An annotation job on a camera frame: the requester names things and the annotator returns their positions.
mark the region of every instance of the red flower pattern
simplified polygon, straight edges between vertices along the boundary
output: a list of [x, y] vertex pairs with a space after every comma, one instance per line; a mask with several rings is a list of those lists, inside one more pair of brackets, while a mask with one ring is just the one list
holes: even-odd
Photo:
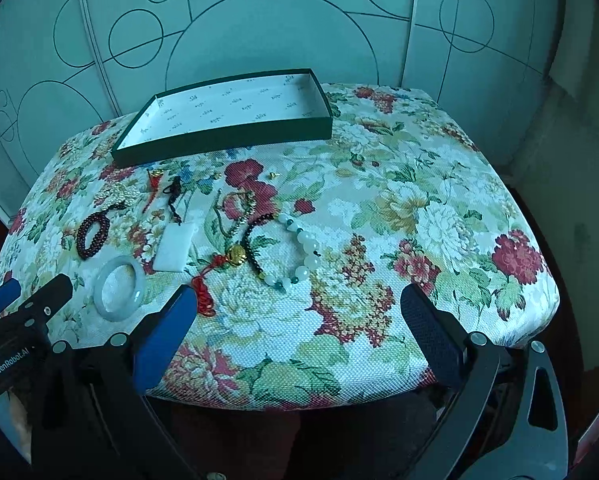
[[206, 406], [234, 405], [247, 400], [235, 379], [239, 371], [221, 350], [184, 342], [166, 368], [164, 383], [180, 400], [201, 401]]
[[498, 236], [491, 256], [495, 266], [507, 276], [514, 276], [521, 285], [537, 282], [537, 273], [544, 270], [541, 254], [529, 245], [529, 238], [519, 229]]
[[435, 384], [437, 382], [437, 378], [431, 370], [431, 367], [427, 366], [426, 369], [422, 372], [417, 381], [417, 386], [415, 388], [423, 388], [424, 386], [430, 386], [431, 384]]
[[[255, 196], [255, 210], [250, 215], [249, 221], [252, 221], [262, 215], [268, 213], [276, 213], [278, 211], [275, 204], [271, 201], [272, 197], [277, 194], [274, 186], [257, 180], [257, 177], [263, 171], [263, 166], [256, 160], [249, 158], [228, 164], [224, 173], [226, 174], [226, 183], [229, 186], [236, 187], [241, 190], [252, 191]], [[240, 215], [240, 210], [236, 206], [236, 198], [233, 197], [224, 201], [226, 215], [230, 219], [236, 219]]]
[[412, 243], [408, 240], [399, 242], [399, 250], [393, 256], [393, 269], [402, 277], [417, 283], [429, 296], [435, 288], [435, 280], [441, 272], [438, 266], [433, 264], [421, 251], [415, 251]]
[[71, 139], [68, 139], [64, 144], [62, 144], [61, 148], [59, 149], [59, 158], [64, 158], [71, 151], [73, 151], [73, 144]]
[[67, 170], [55, 171], [55, 174], [50, 179], [50, 182], [46, 186], [46, 189], [44, 190], [44, 192], [45, 193], [54, 193], [57, 190], [57, 188], [59, 187], [59, 185], [64, 181], [66, 174], [67, 174]]
[[393, 103], [397, 101], [393, 94], [373, 90], [367, 86], [356, 88], [355, 95], [360, 99], [372, 99], [377, 109], [385, 114], [393, 113]]
[[453, 139], [458, 140], [461, 144], [463, 144], [467, 148], [470, 148], [474, 152], [479, 151], [479, 148], [475, 145], [475, 143], [472, 140], [470, 140], [465, 134], [463, 134], [457, 128], [455, 128], [455, 126], [453, 126], [452, 124], [444, 124], [444, 126], [441, 127], [441, 131], [447, 134], [448, 136], [452, 137]]
[[256, 180], [263, 171], [263, 166], [249, 158], [228, 164], [226, 170], [226, 183], [232, 187], [242, 187], [246, 180]]
[[128, 178], [135, 172], [135, 166], [129, 168], [118, 168], [114, 162], [111, 162], [106, 166], [102, 173], [100, 173], [99, 179], [106, 180], [106, 182], [121, 182]]
[[106, 128], [108, 128], [109, 124], [110, 124], [110, 121], [105, 121], [102, 124], [98, 124], [97, 126], [95, 126], [92, 129], [92, 132], [90, 134], [94, 135], [94, 136], [102, 134], [103, 132], [106, 131]]
[[128, 239], [129, 242], [131, 242], [133, 244], [133, 247], [134, 247], [133, 257], [135, 257], [139, 260], [139, 263], [143, 267], [144, 272], [148, 276], [151, 276], [152, 274], [154, 274], [156, 272], [153, 269], [154, 258], [152, 258], [150, 261], [144, 261], [141, 259], [141, 255], [144, 252], [144, 246], [146, 245], [146, 242], [147, 242], [146, 235], [148, 235], [148, 231], [145, 231], [144, 229], [139, 227], [138, 224], [135, 224], [131, 227], [130, 231], [128, 231], [126, 238]]
[[370, 311], [362, 319], [362, 322], [359, 322], [357, 316], [353, 318], [355, 319], [353, 321], [346, 316], [345, 312], [340, 312], [340, 305], [330, 305], [327, 290], [321, 292], [317, 288], [313, 288], [311, 309], [324, 317], [324, 322], [315, 335], [334, 335], [342, 343], [347, 343], [355, 341], [358, 335], [365, 333], [371, 345], [377, 348], [387, 338], [387, 329], [391, 324], [391, 319], [386, 312], [395, 304], [395, 295], [389, 286], [379, 282], [374, 285], [368, 283], [367, 278], [371, 272], [375, 272], [375, 267], [366, 261], [364, 241], [362, 236], [353, 235], [351, 243], [343, 251], [346, 263], [340, 270], [346, 276], [350, 287], [364, 287], [365, 304], [370, 307]]
[[295, 212], [301, 213], [302, 215], [306, 215], [308, 213], [312, 213], [315, 211], [315, 206], [310, 200], [306, 200], [305, 198], [300, 198], [299, 200], [295, 200]]
[[79, 177], [66, 181], [63, 186], [59, 188], [59, 191], [57, 191], [57, 198], [69, 198], [73, 194], [74, 188], [77, 187], [78, 182]]
[[22, 232], [22, 229], [23, 229], [24, 225], [26, 224], [26, 221], [23, 217], [25, 214], [26, 214], [25, 207], [22, 207], [19, 211], [17, 211], [17, 214], [15, 215], [15, 219], [12, 221], [12, 225], [10, 226], [10, 229], [8, 229], [9, 235], [19, 234]]

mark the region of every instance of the dark red bead bracelet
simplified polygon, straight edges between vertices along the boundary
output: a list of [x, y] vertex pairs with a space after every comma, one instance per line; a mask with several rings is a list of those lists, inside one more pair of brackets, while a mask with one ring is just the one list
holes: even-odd
[[[92, 242], [90, 242], [90, 246], [86, 248], [86, 234], [93, 224], [96, 223], [100, 225], [100, 229], [95, 234]], [[105, 212], [93, 213], [82, 222], [77, 230], [77, 254], [79, 254], [81, 259], [87, 260], [88, 258], [92, 258], [100, 251], [106, 238], [108, 238], [109, 228], [110, 220], [106, 218]]]

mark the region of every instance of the white wall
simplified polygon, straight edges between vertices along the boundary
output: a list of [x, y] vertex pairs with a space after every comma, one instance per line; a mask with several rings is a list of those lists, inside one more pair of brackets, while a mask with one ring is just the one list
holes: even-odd
[[[504, 165], [543, 100], [557, 13], [558, 0], [2, 0], [4, 171], [29, 188], [66, 138], [156, 92], [293, 67], [422, 88]], [[5, 196], [12, 216], [21, 200]]]
[[541, 140], [516, 160], [532, 156], [517, 188], [566, 282], [588, 370], [599, 365], [599, 132], [559, 87], [545, 107], [533, 132]]

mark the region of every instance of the green leaf pattern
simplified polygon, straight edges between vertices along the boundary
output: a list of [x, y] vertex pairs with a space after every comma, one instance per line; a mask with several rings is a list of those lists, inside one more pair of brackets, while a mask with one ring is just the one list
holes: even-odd
[[[73, 299], [48, 323], [51, 341], [70, 332], [81, 346], [95, 346], [115, 332], [130, 333], [140, 316], [109, 323], [94, 308], [92, 287], [102, 266], [121, 254], [135, 258], [146, 275], [140, 314], [159, 311], [209, 266], [213, 253], [240, 240], [243, 231], [231, 240], [221, 234], [212, 208], [217, 192], [252, 190], [257, 214], [292, 214], [317, 238], [322, 265], [288, 294], [266, 287], [248, 264], [208, 272], [204, 284], [217, 316], [197, 316], [172, 373], [153, 396], [214, 408], [294, 410], [412, 389], [427, 363], [400, 312], [399, 296], [411, 283], [428, 287], [436, 307], [454, 314], [467, 331], [481, 330], [498, 344], [544, 326], [559, 302], [555, 282], [543, 261], [541, 271], [528, 275], [494, 258], [496, 247], [515, 257], [513, 242], [505, 248], [496, 243], [501, 235], [528, 238], [535, 250], [537, 244], [505, 186], [457, 124], [422, 91], [323, 86], [333, 112], [327, 140], [222, 150], [138, 168], [116, 168], [110, 154], [134, 114], [66, 140], [32, 187], [0, 255], [0, 284], [12, 275], [23, 291], [7, 312], [63, 272]], [[163, 171], [160, 189], [179, 176], [190, 200], [186, 221], [195, 226], [185, 272], [153, 269], [172, 215], [162, 193], [143, 211], [147, 170]], [[140, 197], [106, 214], [106, 243], [81, 260], [77, 229], [99, 210], [96, 193], [113, 182], [136, 187]], [[221, 218], [232, 225], [224, 212]], [[258, 227], [250, 243], [275, 277], [289, 276], [305, 257], [295, 234], [279, 222]]]

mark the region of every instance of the bracelet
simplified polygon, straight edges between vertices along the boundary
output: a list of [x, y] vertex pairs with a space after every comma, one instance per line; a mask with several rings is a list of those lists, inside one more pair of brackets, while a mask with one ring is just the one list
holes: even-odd
[[[95, 234], [90, 246], [86, 248], [86, 234], [88, 230], [98, 223], [100, 225], [99, 231]], [[77, 254], [83, 260], [92, 258], [99, 252], [103, 247], [103, 243], [108, 238], [108, 229], [110, 228], [110, 220], [106, 218], [106, 215], [102, 212], [91, 214], [86, 218], [77, 229]]]
[[[288, 231], [291, 231], [297, 235], [297, 241], [301, 244], [303, 251], [307, 255], [304, 258], [304, 265], [298, 266], [291, 278], [275, 278], [275, 276], [272, 274], [264, 272], [262, 266], [260, 266], [255, 258], [254, 251], [250, 247], [250, 233], [252, 233], [252, 230], [255, 228], [255, 226], [262, 225], [268, 220], [273, 219], [278, 220], [281, 222], [281, 224], [286, 226]], [[260, 280], [263, 280], [266, 285], [273, 286], [274, 288], [284, 292], [288, 292], [291, 285], [306, 280], [310, 275], [310, 271], [317, 269], [317, 267], [319, 267], [321, 264], [320, 257], [322, 255], [317, 252], [319, 248], [317, 241], [310, 235], [310, 233], [299, 227], [295, 222], [295, 219], [291, 218], [291, 216], [285, 213], [279, 213], [278, 215], [268, 213], [256, 218], [253, 222], [248, 224], [248, 229], [246, 229], [246, 233], [244, 233], [242, 245], [244, 250], [246, 250], [246, 260], [252, 265], [253, 269], [257, 273], [257, 277]]]
[[[133, 293], [130, 295], [130, 298], [128, 298], [126, 304], [121, 308], [108, 310], [103, 304], [103, 284], [116, 269], [124, 265], [131, 266], [135, 271], [135, 286]], [[94, 300], [97, 312], [103, 317], [103, 319], [108, 321], [123, 321], [127, 317], [130, 317], [133, 312], [138, 309], [144, 296], [145, 288], [146, 276], [144, 275], [144, 269], [142, 269], [137, 260], [131, 256], [116, 256], [107, 264], [105, 264], [101, 272], [97, 275], [92, 292], [92, 298]]]

